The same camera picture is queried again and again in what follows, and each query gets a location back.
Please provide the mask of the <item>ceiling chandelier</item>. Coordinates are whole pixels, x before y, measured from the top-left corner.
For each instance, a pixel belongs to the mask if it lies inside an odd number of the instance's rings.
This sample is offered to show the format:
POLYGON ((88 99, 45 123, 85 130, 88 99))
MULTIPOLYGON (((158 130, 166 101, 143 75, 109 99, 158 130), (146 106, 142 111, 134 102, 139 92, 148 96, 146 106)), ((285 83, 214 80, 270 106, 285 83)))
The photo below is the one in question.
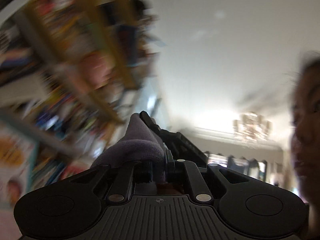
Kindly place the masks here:
POLYGON ((267 141, 271 133, 272 123, 262 115, 247 112, 240 119, 233 121, 234 136, 243 141, 267 141))

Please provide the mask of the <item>teal children's sound book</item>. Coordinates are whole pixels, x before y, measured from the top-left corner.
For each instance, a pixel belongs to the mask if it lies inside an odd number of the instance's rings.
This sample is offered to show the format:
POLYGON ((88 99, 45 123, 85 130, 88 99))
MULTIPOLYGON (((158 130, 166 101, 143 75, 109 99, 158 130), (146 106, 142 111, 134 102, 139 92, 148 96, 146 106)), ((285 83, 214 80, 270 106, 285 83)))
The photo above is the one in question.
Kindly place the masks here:
POLYGON ((11 126, 1 126, 1 209, 12 209, 30 190, 38 143, 11 126))

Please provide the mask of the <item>wooden bookshelf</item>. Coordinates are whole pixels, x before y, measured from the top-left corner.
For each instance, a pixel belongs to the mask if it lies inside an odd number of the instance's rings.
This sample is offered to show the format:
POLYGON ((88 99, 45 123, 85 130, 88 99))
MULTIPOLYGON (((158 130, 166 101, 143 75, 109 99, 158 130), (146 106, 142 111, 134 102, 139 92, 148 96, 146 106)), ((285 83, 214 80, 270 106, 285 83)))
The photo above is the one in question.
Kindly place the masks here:
POLYGON ((70 161, 111 147, 116 96, 138 89, 135 1, 1 0, 1 126, 70 161))

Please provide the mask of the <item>pink and purple sweater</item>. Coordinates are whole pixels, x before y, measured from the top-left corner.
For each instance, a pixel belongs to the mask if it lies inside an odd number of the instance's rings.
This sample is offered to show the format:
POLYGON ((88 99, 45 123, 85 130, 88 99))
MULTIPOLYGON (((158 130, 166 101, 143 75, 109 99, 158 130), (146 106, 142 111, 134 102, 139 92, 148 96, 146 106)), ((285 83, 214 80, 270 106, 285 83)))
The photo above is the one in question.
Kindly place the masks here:
POLYGON ((101 165, 110 165, 115 168, 129 161, 152 162, 155 182, 165 182, 163 142, 144 124, 138 113, 131 115, 125 135, 99 155, 93 161, 91 168, 101 165))

